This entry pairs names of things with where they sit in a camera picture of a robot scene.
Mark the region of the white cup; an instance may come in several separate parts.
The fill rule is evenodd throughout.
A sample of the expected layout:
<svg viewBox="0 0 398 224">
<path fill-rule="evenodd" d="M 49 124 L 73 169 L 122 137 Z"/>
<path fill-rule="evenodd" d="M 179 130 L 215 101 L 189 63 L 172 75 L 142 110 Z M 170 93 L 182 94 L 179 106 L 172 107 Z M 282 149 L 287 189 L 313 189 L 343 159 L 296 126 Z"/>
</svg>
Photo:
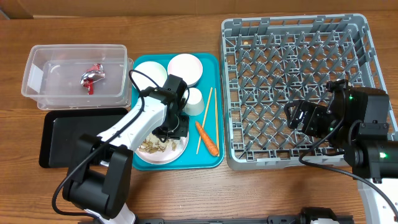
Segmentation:
<svg viewBox="0 0 398 224">
<path fill-rule="evenodd" d="M 197 116 L 201 114 L 204 110 L 204 101 L 201 91 L 194 87 L 189 88 L 184 93 L 185 98 L 188 96 L 189 98 L 183 111 L 189 116 Z"/>
</svg>

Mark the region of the white plate with food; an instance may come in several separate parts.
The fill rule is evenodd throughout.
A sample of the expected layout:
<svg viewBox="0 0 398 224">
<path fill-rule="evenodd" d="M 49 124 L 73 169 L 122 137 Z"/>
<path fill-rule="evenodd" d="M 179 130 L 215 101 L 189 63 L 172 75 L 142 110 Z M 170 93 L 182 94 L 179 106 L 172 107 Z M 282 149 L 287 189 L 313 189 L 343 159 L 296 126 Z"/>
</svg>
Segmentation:
<svg viewBox="0 0 398 224">
<path fill-rule="evenodd" d="M 137 148 L 136 154 L 143 161 L 150 164 L 168 164 L 183 154 L 188 141 L 189 135 L 180 139 L 167 139 L 166 142 L 161 142 L 158 137 L 149 134 Z"/>
</svg>

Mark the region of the pale green bowl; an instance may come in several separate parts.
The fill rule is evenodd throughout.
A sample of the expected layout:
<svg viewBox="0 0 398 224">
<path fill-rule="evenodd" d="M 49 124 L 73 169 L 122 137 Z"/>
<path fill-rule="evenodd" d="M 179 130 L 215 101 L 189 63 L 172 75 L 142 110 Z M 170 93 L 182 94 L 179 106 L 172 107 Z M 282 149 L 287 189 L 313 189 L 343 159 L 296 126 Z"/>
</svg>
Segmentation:
<svg viewBox="0 0 398 224">
<path fill-rule="evenodd" d="M 150 77 L 160 87 L 163 87 L 167 79 L 166 69 L 157 62 L 148 61 L 140 63 L 135 70 Z M 140 73 L 133 72 L 131 76 L 140 90 L 145 90 L 149 86 L 156 87 L 152 81 Z"/>
</svg>

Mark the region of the pink bowl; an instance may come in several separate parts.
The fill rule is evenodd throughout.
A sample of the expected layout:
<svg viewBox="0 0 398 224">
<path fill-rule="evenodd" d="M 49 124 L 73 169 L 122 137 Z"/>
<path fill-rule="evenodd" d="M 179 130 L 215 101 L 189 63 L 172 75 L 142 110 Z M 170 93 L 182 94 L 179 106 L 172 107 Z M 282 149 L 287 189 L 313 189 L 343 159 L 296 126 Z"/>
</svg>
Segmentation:
<svg viewBox="0 0 398 224">
<path fill-rule="evenodd" d="M 193 87 L 203 74 L 203 65 L 192 54 L 178 54 L 167 65 L 167 73 L 182 78 L 188 87 Z"/>
</svg>

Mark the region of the red foil wrapper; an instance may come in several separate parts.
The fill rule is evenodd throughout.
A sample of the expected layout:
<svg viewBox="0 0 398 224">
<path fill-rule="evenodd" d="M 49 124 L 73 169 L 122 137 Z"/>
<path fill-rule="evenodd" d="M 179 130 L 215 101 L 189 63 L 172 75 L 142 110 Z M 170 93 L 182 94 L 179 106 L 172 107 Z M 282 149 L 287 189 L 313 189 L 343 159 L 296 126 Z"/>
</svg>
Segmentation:
<svg viewBox="0 0 398 224">
<path fill-rule="evenodd" d="M 105 78 L 102 64 L 96 63 L 80 78 L 80 84 L 88 90 L 89 95 L 94 94 L 94 83 Z"/>
</svg>

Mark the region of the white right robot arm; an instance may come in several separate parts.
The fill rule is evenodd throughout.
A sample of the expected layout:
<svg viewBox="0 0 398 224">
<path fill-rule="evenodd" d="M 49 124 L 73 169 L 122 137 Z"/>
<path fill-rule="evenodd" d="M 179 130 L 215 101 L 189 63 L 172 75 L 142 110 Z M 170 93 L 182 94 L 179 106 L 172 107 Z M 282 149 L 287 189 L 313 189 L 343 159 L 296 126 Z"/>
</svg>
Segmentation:
<svg viewBox="0 0 398 224">
<path fill-rule="evenodd" d="M 397 223 L 397 141 L 389 139 L 389 95 L 378 88 L 329 81 L 328 105 L 306 100 L 286 103 L 287 126 L 316 137 L 298 160 L 302 164 L 347 175 L 358 183 L 368 223 Z M 328 142 L 351 172 L 309 162 L 304 157 Z"/>
</svg>

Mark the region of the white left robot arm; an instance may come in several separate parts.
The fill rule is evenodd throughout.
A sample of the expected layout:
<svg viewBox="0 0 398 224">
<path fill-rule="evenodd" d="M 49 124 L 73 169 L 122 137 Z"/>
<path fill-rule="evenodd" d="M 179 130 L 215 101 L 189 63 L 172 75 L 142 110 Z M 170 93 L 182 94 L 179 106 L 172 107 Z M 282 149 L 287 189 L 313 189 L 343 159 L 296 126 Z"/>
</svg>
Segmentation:
<svg viewBox="0 0 398 224">
<path fill-rule="evenodd" d="M 80 208 L 79 216 L 91 217 L 93 223 L 137 223 L 126 205 L 130 188 L 132 159 L 146 138 L 172 142 L 182 153 L 189 138 L 189 118 L 182 113 L 186 105 L 186 82 L 169 75 L 163 86 L 139 90 L 139 99 L 122 119 L 97 136 L 83 134 L 77 140 L 67 176 L 52 198 L 57 208 L 57 195 Z"/>
</svg>

